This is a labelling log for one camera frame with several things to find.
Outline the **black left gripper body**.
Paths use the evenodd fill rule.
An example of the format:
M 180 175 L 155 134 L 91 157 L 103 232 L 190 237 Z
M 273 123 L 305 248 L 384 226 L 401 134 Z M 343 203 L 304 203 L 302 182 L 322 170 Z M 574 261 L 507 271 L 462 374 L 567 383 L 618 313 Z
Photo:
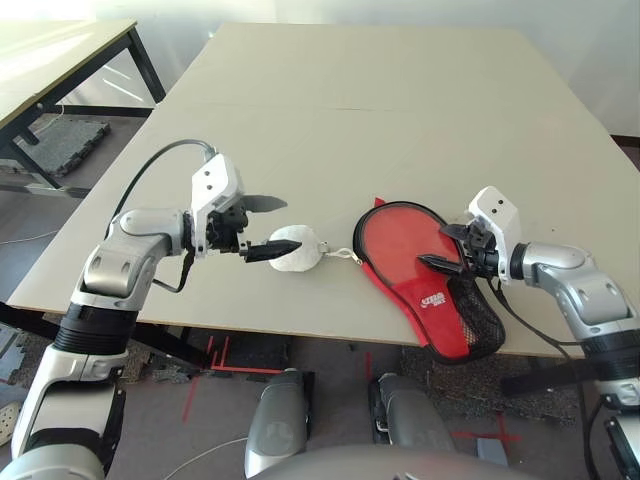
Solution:
M 250 243 L 244 239 L 248 226 L 245 202 L 239 200 L 224 212 L 213 211 L 207 216 L 207 248 L 219 253 L 235 253 L 246 258 Z

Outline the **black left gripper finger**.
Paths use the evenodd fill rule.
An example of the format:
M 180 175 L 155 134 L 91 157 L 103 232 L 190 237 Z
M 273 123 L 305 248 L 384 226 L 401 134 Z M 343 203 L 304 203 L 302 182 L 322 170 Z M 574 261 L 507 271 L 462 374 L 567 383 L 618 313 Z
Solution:
M 241 256 L 246 263 L 269 261 L 288 255 L 301 246 L 302 243 L 297 241 L 266 241 L 256 245 L 246 242 L 241 245 Z
M 252 213 L 268 213 L 288 206 L 285 200 L 268 195 L 245 195 L 243 204 Z

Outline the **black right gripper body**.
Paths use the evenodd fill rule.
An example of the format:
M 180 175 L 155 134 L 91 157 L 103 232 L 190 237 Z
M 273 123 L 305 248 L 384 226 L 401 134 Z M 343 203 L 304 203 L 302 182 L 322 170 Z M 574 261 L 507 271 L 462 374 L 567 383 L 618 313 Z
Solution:
M 475 275 L 497 275 L 499 254 L 495 236 L 479 222 L 467 224 L 471 235 L 468 239 L 456 239 L 462 243 L 467 262 Z

